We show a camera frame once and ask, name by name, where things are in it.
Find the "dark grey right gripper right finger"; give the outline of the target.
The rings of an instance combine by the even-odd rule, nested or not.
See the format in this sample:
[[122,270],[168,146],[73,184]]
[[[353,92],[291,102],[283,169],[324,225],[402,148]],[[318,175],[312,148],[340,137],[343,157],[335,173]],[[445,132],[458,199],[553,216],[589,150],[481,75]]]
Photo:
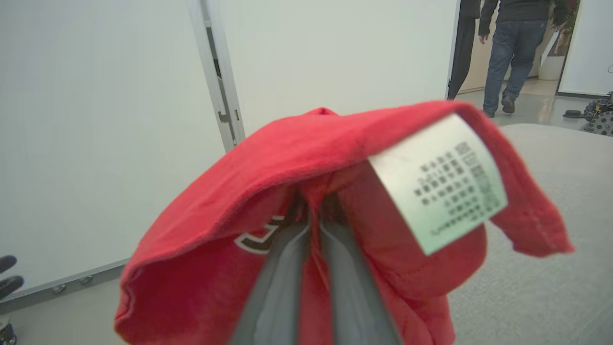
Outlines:
[[329,271],[333,343],[400,345],[396,324],[336,194],[320,204],[319,229]]

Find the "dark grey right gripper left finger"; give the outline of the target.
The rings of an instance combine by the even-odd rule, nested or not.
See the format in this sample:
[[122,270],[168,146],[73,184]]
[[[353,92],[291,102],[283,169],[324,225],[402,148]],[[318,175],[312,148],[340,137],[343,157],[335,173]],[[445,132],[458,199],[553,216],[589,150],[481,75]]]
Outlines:
[[311,212],[296,192],[229,340],[230,345],[299,343],[302,269],[309,255]]

